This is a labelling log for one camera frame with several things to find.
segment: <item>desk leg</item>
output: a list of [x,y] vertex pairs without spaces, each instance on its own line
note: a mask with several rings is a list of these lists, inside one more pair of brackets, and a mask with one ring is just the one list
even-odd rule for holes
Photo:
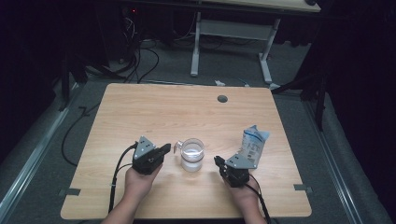
[[262,53],[259,54],[260,64],[262,66],[262,75],[264,76],[264,81],[268,84],[272,83],[272,79],[271,79],[270,70],[268,69],[267,57],[268,57],[268,53],[270,52],[271,46],[274,42],[277,28],[279,27],[279,23],[280,23],[280,19],[276,19],[271,29],[271,32],[268,35],[267,44],[264,50],[262,51]]
[[192,77],[198,76],[200,35],[201,35],[201,12],[197,12],[197,22],[195,27],[195,45],[194,45],[194,52],[192,53],[192,62],[191,62]]

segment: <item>black cable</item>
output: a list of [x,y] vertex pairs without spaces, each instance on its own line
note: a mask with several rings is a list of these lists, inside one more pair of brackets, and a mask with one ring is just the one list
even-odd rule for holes
[[150,70],[147,71],[147,73],[145,73],[141,78],[139,78],[139,79],[137,80],[137,83],[138,83],[138,84],[142,81],[143,77],[145,77],[145,76],[148,75],[152,70],[154,70],[154,69],[157,67],[158,63],[160,62],[160,56],[158,56],[158,54],[157,54],[154,50],[152,50],[152,49],[145,49],[145,50],[151,51],[153,54],[155,54],[155,56],[157,57],[157,62],[154,64],[154,66],[153,66]]
[[260,203],[262,204],[262,211],[264,212],[265,220],[267,221],[267,224],[271,224],[271,217],[270,217],[270,215],[268,213],[267,207],[265,206],[264,198],[262,197],[262,189],[260,188],[260,184],[256,180],[256,178],[254,178],[253,175],[250,175],[250,176],[254,179],[254,181],[256,181],[257,185],[259,186],[259,191],[255,190],[249,184],[245,184],[245,186],[250,188],[251,190],[253,190],[254,193],[257,194],[257,196],[259,197]]
[[65,160],[67,163],[69,163],[70,165],[77,166],[76,163],[70,161],[70,160],[66,157],[66,154],[65,154],[65,152],[64,152],[64,143],[66,142],[66,138],[67,138],[67,136],[69,135],[70,131],[74,128],[74,126],[75,126],[81,119],[83,119],[84,117],[89,116],[89,113],[90,113],[92,110],[94,110],[97,106],[99,106],[99,104],[100,104],[100,103],[94,105],[94,106],[91,107],[89,110],[86,110],[86,109],[87,109],[86,107],[80,106],[79,108],[82,108],[82,109],[83,109],[83,111],[82,111],[82,113],[81,113],[81,116],[80,116],[78,119],[76,119],[76,121],[74,121],[74,123],[69,127],[69,129],[67,130],[66,134],[64,135],[64,140],[62,141],[62,145],[61,145],[61,151],[62,151],[62,156],[64,157],[64,160]]
[[137,142],[135,142],[132,146],[125,149],[125,151],[120,156],[119,162],[117,163],[116,170],[114,171],[114,175],[113,175],[113,180],[111,182],[110,203],[108,205],[108,213],[110,213],[114,207],[114,197],[116,195],[117,174],[119,173],[121,168],[126,166],[126,165],[123,165],[120,167],[122,159],[124,158],[126,153],[128,153],[132,148],[136,148],[136,147],[137,147]]
[[134,65],[134,70],[132,70],[132,72],[125,78],[124,83],[128,82],[128,80],[130,80],[129,82],[131,82],[132,79],[134,78],[134,74],[137,74],[136,70],[140,64],[140,50],[138,51],[138,55],[139,55],[139,57],[137,59],[136,59],[136,56],[134,56],[135,59],[137,60],[137,63]]

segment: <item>human hand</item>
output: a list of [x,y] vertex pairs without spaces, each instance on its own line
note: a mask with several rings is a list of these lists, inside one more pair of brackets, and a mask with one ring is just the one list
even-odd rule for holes
[[141,202],[149,194],[152,183],[162,167],[161,164],[151,175],[141,175],[134,168],[129,168],[125,174],[125,188],[122,199],[134,199]]
[[[258,206],[259,197],[253,190],[247,188],[246,186],[240,188],[232,188],[225,179],[223,180],[225,185],[227,186],[227,189],[233,196],[233,202],[241,210],[242,213],[250,207]],[[255,190],[259,191],[259,186],[253,178],[250,178],[247,184],[249,184]]]
[[[259,196],[252,189],[246,186],[241,188],[232,188],[224,178],[223,180],[227,189],[233,196],[233,202],[241,211],[245,223],[266,223],[260,212]],[[256,191],[259,191],[259,185],[252,177],[249,178],[247,184],[253,187]]]

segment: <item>wire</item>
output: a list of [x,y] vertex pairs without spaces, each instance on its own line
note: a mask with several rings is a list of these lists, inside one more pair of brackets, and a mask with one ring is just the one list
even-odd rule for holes
[[137,147],[137,142],[135,142],[132,146],[125,149],[125,151],[120,156],[119,162],[117,163],[116,170],[114,171],[114,175],[113,175],[113,181],[111,182],[110,203],[108,204],[108,213],[110,213],[114,207],[114,197],[116,195],[117,174],[119,173],[121,168],[126,166],[126,165],[123,165],[120,167],[122,159],[124,158],[126,153],[128,153],[132,148],[136,148],[136,147]]
[[70,160],[66,157],[66,154],[65,154],[65,152],[64,152],[64,143],[66,142],[66,138],[67,138],[67,136],[70,134],[70,131],[76,126],[76,124],[77,124],[81,119],[83,119],[84,117],[88,117],[88,116],[90,115],[89,113],[90,113],[92,110],[94,110],[97,106],[99,106],[99,104],[100,104],[100,103],[94,105],[94,106],[91,107],[89,110],[86,110],[87,107],[80,106],[79,108],[80,108],[80,109],[83,109],[81,116],[80,116],[78,119],[76,119],[76,120],[74,121],[74,123],[69,127],[69,129],[66,131],[66,134],[64,135],[64,140],[62,141],[62,145],[61,145],[61,151],[62,151],[62,156],[64,157],[64,160],[65,160],[67,163],[69,163],[70,165],[77,166],[76,163],[70,161]]
[[192,22],[191,22],[191,26],[190,26],[189,31],[185,35],[183,35],[182,37],[174,39],[174,40],[176,40],[176,41],[177,40],[183,40],[183,39],[187,39],[187,38],[190,38],[192,36],[195,36],[195,35],[189,35],[189,34],[191,33],[192,27],[194,26],[194,22],[195,22],[196,16],[197,16],[197,13],[195,12],[194,13],[194,17],[192,18]]
[[268,214],[267,207],[265,206],[264,198],[262,197],[262,189],[260,188],[260,184],[256,180],[256,178],[254,178],[253,175],[250,175],[250,176],[254,179],[254,181],[256,181],[257,185],[259,186],[259,191],[255,190],[249,184],[245,184],[245,186],[250,188],[251,190],[253,190],[253,192],[255,192],[257,194],[257,196],[259,197],[260,203],[262,204],[262,211],[264,212],[265,219],[267,220],[267,224],[271,224],[271,218],[270,218],[270,215]]
[[157,54],[154,50],[152,50],[152,49],[145,49],[145,50],[151,51],[151,52],[157,57],[157,62],[154,64],[154,66],[153,66],[151,69],[149,69],[149,70],[147,71],[147,73],[145,73],[141,78],[139,78],[139,79],[137,80],[137,83],[138,83],[138,84],[142,81],[143,77],[145,77],[145,76],[148,75],[152,70],[154,70],[154,69],[157,67],[158,63],[160,62],[160,56],[158,56],[158,54]]

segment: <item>gray carpet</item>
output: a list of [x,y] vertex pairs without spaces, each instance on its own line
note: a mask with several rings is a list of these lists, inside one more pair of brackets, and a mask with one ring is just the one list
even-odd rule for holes
[[[142,47],[150,46],[154,46],[154,42],[144,43]],[[168,47],[158,44],[152,50],[158,53],[159,64],[144,77],[142,83],[160,80],[215,85],[215,80],[220,80],[227,86],[244,86],[245,83],[240,80],[243,79],[252,87],[268,87],[263,82],[262,71],[258,63],[257,54],[261,51],[262,46],[262,42],[253,42],[247,45],[236,45],[231,42],[221,45],[219,43],[204,43],[201,50],[199,76],[190,77],[192,46],[174,45]],[[287,43],[273,46],[270,52],[271,60],[268,64],[276,84],[285,84],[293,80],[308,49],[309,46],[293,48]],[[151,51],[142,49],[141,56],[142,60],[137,73],[139,76],[144,75],[156,63],[156,56]],[[91,108],[99,103],[106,85],[110,82],[115,82],[115,80],[90,76],[89,82],[82,88],[75,102],[70,105],[68,115],[50,141],[47,155],[30,185],[23,193],[8,223],[79,223],[78,220],[63,220],[60,217],[64,197],[58,194],[61,189],[69,187],[75,172],[75,167],[68,164],[62,157],[61,146],[67,130],[81,115],[82,109],[79,107]],[[275,95],[275,100],[302,180],[312,189],[312,192],[307,193],[307,195],[313,212],[310,217],[277,218],[276,223],[349,223],[344,206],[326,166],[316,128],[310,121],[311,118],[306,111],[305,103],[301,102],[295,93],[296,91],[288,91]],[[58,95],[51,108],[43,114],[1,165],[0,196],[4,197],[6,195],[35,145],[58,113],[59,105],[60,97]],[[88,117],[82,118],[67,136],[64,149],[70,161],[78,162],[91,129],[95,112],[96,109]],[[391,223],[350,150],[329,99],[326,101],[323,124],[324,134],[341,173],[346,178],[354,202],[360,209],[363,223]],[[100,220],[91,220],[87,223],[99,222]],[[205,222],[202,220],[136,221],[136,223],[222,222],[241,223],[241,220],[206,220]]]

